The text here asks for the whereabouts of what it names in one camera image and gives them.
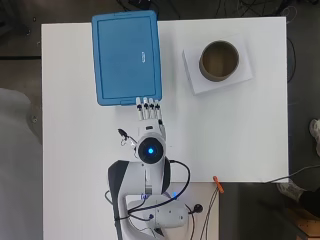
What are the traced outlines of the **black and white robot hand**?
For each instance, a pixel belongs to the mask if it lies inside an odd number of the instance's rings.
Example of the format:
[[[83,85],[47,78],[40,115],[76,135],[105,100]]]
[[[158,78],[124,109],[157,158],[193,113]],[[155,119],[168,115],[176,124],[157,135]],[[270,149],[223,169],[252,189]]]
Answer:
[[[165,142],[166,132],[159,101],[137,97],[136,108],[139,117],[138,136],[142,138],[145,135],[155,135]]]

